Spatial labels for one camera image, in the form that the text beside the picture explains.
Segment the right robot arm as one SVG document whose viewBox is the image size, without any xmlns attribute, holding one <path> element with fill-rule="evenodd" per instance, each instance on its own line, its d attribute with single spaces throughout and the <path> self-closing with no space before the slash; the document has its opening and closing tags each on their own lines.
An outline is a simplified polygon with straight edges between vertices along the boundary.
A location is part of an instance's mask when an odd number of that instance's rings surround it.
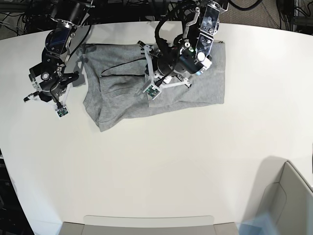
<svg viewBox="0 0 313 235">
<path fill-rule="evenodd" d="M 76 30 L 91 8 L 92 0 L 59 0 L 51 13 L 56 28 L 46 37 L 41 63 L 29 69 L 29 78 L 36 90 L 23 100 L 27 102 L 39 97 L 44 102 L 59 102 L 59 96 L 67 85 L 78 78 L 64 73 L 71 57 L 70 44 Z"/>
</svg>

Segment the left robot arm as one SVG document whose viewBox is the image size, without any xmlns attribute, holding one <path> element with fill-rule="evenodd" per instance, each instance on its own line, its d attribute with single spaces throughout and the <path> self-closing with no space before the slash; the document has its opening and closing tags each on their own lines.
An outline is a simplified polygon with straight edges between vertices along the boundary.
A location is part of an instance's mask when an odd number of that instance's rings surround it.
<svg viewBox="0 0 313 235">
<path fill-rule="evenodd" d="M 157 24 L 157 50 L 150 50 L 152 64 L 158 66 L 155 85 L 160 86 L 168 77 L 202 74 L 211 65 L 210 52 L 214 35 L 219 28 L 219 16 L 228 10 L 226 0 L 182 0 Z M 182 33 L 172 44 L 161 38 L 160 30 L 172 19 L 181 21 Z"/>
</svg>

